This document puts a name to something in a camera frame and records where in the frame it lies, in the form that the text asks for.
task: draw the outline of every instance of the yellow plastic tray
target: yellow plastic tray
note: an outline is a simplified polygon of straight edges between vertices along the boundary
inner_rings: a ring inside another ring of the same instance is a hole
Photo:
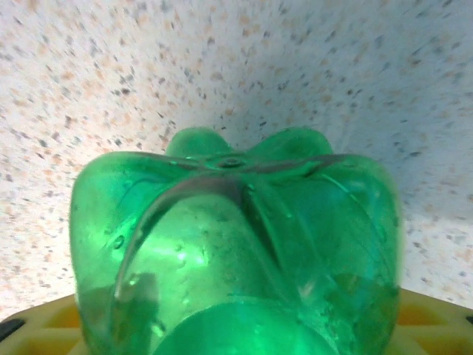
[[[14,314],[5,322],[14,319],[25,323],[0,342],[1,355],[87,355],[73,295]],[[398,322],[385,355],[473,355],[473,310],[402,291]]]

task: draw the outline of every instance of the black object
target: black object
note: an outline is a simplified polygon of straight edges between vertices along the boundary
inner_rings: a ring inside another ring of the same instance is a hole
[[[10,319],[6,322],[0,323],[0,342],[4,341],[11,334],[15,333],[19,328],[25,324],[22,319]]]

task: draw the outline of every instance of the granite-pattern surface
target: granite-pattern surface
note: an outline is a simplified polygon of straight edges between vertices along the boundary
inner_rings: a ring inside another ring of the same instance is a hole
[[[243,148],[306,125],[379,159],[403,286],[473,308],[469,0],[6,0],[0,23],[0,319],[73,292],[84,164],[195,125]]]

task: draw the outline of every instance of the water droplet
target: water droplet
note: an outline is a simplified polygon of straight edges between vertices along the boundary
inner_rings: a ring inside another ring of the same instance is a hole
[[[200,250],[200,255],[199,256],[196,256],[196,262],[198,264],[203,264],[207,261],[208,259],[208,251],[205,249],[205,248],[202,248]]]
[[[245,162],[242,159],[239,158],[226,158],[225,160],[222,160],[219,162],[219,166],[221,168],[237,168],[241,165],[244,165]]]
[[[133,186],[133,181],[131,181],[131,180],[128,180],[128,181],[126,181],[126,182],[123,184],[123,188],[124,188],[125,190],[130,189],[132,186]]]
[[[304,317],[299,313],[296,315],[296,322],[297,324],[304,324]]]
[[[113,249],[119,249],[125,243],[125,237],[123,235],[119,235],[117,239],[113,242]]]
[[[186,266],[186,263],[187,263],[186,258],[187,258],[186,253],[179,253],[177,255],[177,259],[180,261],[178,265],[179,268],[183,268],[184,266]]]
[[[153,331],[153,333],[156,334],[159,338],[164,337],[164,334],[166,333],[166,326],[165,326],[164,323],[161,322],[159,319],[156,319],[156,320],[153,322],[152,331]]]
[[[387,233],[382,229],[381,230],[381,242],[385,243],[387,241]]]
[[[128,286],[134,286],[140,280],[139,274],[132,274],[130,280],[128,281]]]
[[[254,333],[255,333],[256,335],[258,335],[258,334],[261,334],[262,331],[263,331],[263,326],[262,326],[261,324],[259,324],[259,323],[255,324],[255,326],[254,326]]]
[[[228,271],[225,273],[225,281],[229,284],[234,284],[237,281],[237,276],[233,272]]]

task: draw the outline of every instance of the green plastic bottle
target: green plastic bottle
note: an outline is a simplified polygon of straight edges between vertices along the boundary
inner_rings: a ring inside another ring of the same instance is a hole
[[[72,264],[93,355],[380,355],[401,213],[373,160],[288,129],[247,152],[202,128],[75,182]]]

